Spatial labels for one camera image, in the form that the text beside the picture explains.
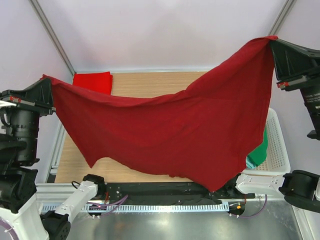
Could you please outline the dark red t shirt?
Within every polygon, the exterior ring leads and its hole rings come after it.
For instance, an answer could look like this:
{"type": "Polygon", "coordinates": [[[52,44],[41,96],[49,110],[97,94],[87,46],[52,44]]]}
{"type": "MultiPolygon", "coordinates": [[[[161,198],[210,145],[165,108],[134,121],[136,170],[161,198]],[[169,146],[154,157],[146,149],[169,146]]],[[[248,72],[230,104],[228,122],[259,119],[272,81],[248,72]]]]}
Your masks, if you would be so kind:
{"type": "Polygon", "coordinates": [[[263,142],[276,39],[252,39],[185,89],[156,97],[108,95],[51,77],[56,114],[90,167],[107,157],[216,191],[263,142]]]}

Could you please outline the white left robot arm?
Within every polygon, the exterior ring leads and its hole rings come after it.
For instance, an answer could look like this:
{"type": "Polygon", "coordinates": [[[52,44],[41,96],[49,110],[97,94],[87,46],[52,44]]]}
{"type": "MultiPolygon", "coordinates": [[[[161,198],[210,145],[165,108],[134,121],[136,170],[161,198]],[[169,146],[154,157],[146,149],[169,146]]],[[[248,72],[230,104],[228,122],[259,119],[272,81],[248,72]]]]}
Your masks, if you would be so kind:
{"type": "Polygon", "coordinates": [[[86,175],[55,210],[40,214],[35,184],[39,122],[55,112],[52,81],[0,94],[0,223],[14,240],[65,240],[82,208],[106,191],[101,176],[86,175]]]}

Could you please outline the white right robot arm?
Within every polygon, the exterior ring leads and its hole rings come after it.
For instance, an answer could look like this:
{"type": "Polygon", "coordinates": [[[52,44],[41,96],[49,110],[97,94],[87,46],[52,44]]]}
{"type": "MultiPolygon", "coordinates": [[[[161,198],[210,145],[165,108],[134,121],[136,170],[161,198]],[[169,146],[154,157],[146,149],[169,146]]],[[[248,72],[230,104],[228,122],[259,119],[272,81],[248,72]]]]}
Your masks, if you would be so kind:
{"type": "MultiPolygon", "coordinates": [[[[320,138],[320,52],[281,39],[271,44],[277,86],[287,92],[300,90],[314,129],[308,138],[320,138]]],[[[320,176],[304,170],[282,175],[240,174],[235,187],[243,194],[283,195],[300,209],[319,213],[320,176]]]]}

